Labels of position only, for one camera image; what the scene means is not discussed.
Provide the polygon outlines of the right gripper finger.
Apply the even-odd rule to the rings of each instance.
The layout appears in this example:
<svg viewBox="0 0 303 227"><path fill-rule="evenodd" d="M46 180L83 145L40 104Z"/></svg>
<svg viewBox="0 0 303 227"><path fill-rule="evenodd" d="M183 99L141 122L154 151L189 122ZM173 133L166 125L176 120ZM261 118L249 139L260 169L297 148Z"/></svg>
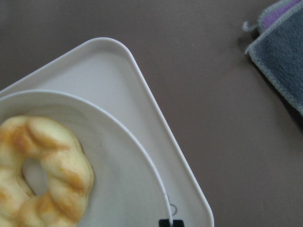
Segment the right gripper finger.
<svg viewBox="0 0 303 227"><path fill-rule="evenodd" d="M183 220L174 219L172 223L168 219L160 219L159 227L184 227Z"/></svg>

